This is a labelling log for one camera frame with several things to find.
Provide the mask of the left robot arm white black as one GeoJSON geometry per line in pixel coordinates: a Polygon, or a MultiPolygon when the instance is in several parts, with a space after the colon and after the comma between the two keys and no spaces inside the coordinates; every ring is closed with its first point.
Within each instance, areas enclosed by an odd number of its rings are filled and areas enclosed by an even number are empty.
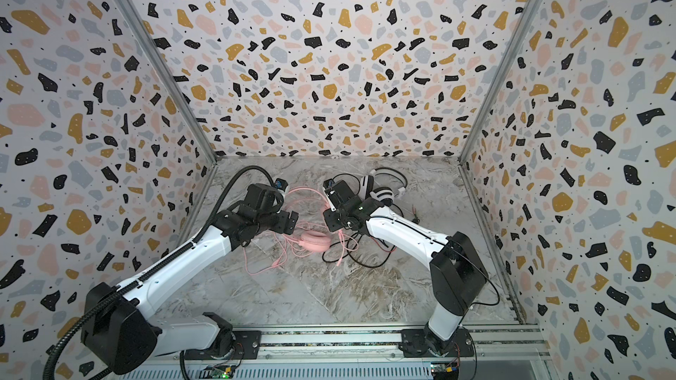
{"type": "Polygon", "coordinates": [[[111,287],[102,283],[86,297],[92,312],[81,341],[114,374],[123,375],[149,358],[197,351],[212,359],[237,350],[232,324],[213,312],[195,318],[158,321],[158,309],[211,263],[248,246],[262,232],[290,235],[299,216],[282,209],[289,187],[252,184],[244,200],[224,209],[195,236],[141,274],[111,287]]]}

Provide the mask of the pink headphones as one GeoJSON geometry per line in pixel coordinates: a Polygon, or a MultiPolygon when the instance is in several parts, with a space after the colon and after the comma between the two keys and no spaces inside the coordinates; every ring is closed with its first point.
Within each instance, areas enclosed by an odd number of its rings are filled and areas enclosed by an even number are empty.
{"type": "MultiPolygon", "coordinates": [[[[299,186],[298,188],[292,188],[288,192],[288,195],[301,191],[306,192],[309,191],[312,193],[316,193],[317,195],[320,196],[320,199],[324,200],[324,202],[327,200],[322,193],[313,188],[309,188],[308,186],[299,186]]],[[[324,232],[318,232],[318,230],[302,230],[300,237],[298,239],[294,239],[294,237],[287,237],[287,239],[289,239],[290,242],[292,242],[293,244],[300,246],[301,248],[305,249],[310,253],[324,253],[331,246],[331,238],[329,237],[329,235],[327,235],[327,233],[324,232]]]]}

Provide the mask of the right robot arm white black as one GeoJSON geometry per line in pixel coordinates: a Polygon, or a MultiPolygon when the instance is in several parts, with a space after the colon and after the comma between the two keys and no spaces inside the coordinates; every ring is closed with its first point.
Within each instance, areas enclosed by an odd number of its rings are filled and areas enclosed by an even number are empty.
{"type": "Polygon", "coordinates": [[[489,275],[469,237],[428,230],[397,215],[383,202],[360,198],[344,181],[323,184],[329,209],[323,213],[331,232],[346,229],[395,246],[422,265],[431,276],[435,309],[422,329],[423,352],[445,356],[469,308],[479,297],[489,275]]]}

